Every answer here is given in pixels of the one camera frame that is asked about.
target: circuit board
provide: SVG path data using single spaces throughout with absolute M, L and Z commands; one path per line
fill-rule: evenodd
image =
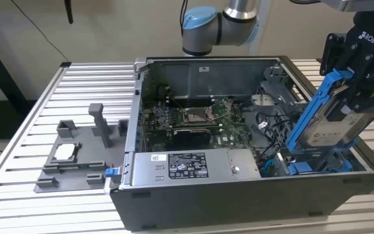
M 169 108 L 156 103 L 143 113 L 148 152 L 251 148 L 251 134 L 233 100 L 215 99 L 207 107 Z

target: beige wall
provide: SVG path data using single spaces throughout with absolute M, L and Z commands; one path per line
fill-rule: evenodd
M 183 55 L 177 25 L 181 0 L 74 0 L 72 25 L 62 0 L 14 2 L 72 62 Z M 271 2 L 260 54 L 319 57 L 324 35 L 348 28 L 350 14 L 322 4 Z M 189 0 L 188 8 L 211 5 L 221 10 L 225 3 L 227 0 Z M 227 56 L 247 54 L 248 46 L 217 46 L 212 52 Z M 25 96 L 37 98 L 64 59 L 9 0 L 0 0 L 0 59 Z
M 338 12 L 322 3 L 296 5 L 271 0 L 259 55 L 320 58 L 327 34 L 347 32 L 351 27 L 352 13 Z

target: aluminum workbench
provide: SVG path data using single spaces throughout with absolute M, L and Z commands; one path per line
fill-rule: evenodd
M 312 59 L 292 62 L 318 87 L 323 79 L 319 63 Z M 102 103 L 108 123 L 127 119 L 133 83 L 132 63 L 72 63 L 58 69 L 0 156 L 0 233 L 128 233 L 102 189 L 36 194 L 33 186 L 56 139 L 58 120 L 93 125 L 86 114 L 93 102 Z M 360 137 L 374 150 L 374 122 Z M 374 192 L 352 197 L 328 217 L 185 228 L 177 233 L 236 231 L 374 233 Z

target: power supply label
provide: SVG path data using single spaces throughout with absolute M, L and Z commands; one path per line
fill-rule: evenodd
M 208 177 L 205 154 L 168 154 L 168 169 L 171 179 Z

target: open computer tower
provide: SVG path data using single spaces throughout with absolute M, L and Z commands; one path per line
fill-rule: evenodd
M 328 215 L 374 190 L 374 152 L 287 151 L 315 88 L 287 57 L 147 58 L 123 177 L 111 198 L 131 231 Z

